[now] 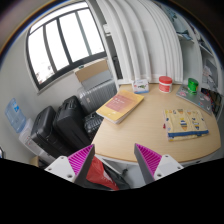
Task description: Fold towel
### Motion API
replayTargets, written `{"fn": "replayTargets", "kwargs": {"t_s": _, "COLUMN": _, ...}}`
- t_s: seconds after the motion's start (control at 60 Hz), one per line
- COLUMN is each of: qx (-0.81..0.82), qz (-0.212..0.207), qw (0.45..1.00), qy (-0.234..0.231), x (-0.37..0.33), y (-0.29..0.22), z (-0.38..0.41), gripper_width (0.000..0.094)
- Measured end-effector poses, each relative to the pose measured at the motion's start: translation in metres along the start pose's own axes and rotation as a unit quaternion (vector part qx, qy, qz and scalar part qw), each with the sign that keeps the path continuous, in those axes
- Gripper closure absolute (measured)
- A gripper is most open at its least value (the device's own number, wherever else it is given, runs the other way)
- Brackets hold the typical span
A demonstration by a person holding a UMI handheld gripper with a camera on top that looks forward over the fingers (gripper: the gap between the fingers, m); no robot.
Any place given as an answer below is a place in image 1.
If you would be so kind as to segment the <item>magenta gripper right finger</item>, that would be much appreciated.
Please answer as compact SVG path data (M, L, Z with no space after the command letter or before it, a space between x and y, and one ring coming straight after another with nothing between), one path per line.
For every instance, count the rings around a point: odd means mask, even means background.
M134 154L146 184L183 169L170 155L160 155L140 144L134 145Z

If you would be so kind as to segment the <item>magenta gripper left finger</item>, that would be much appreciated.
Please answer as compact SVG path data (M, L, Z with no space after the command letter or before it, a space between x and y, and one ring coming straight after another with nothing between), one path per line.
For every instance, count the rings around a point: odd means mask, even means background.
M75 184L83 184L95 155L95 146L89 145L70 156L60 156L46 171Z

